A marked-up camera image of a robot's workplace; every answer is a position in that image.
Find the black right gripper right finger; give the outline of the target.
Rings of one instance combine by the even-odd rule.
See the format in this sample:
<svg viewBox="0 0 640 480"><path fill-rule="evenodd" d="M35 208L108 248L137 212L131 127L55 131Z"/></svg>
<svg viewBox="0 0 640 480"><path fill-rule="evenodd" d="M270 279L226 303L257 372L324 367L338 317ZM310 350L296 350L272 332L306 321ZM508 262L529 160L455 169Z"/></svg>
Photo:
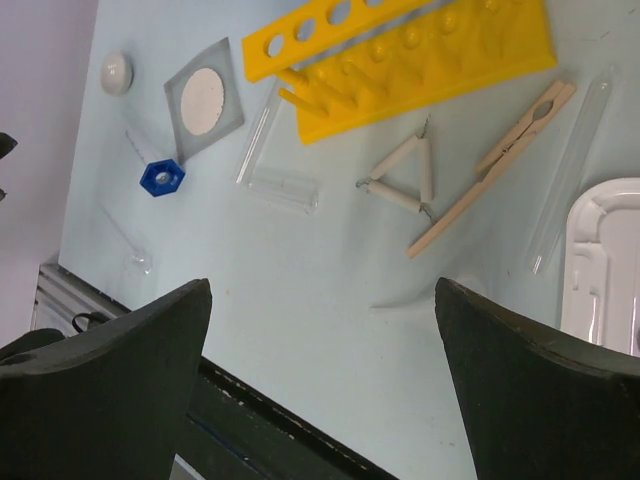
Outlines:
<svg viewBox="0 0 640 480"><path fill-rule="evenodd" d="M638 358L447 278L435 314L478 478L638 478Z"/></svg>

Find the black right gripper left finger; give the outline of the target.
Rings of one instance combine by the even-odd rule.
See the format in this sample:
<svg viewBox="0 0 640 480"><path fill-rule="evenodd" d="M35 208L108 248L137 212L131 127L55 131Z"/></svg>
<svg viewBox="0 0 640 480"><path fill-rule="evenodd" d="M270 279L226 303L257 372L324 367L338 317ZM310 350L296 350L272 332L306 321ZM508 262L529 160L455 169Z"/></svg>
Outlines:
<svg viewBox="0 0 640 480"><path fill-rule="evenodd" d="M5 345L2 477L168 478L211 307L198 279L82 333Z"/></svg>

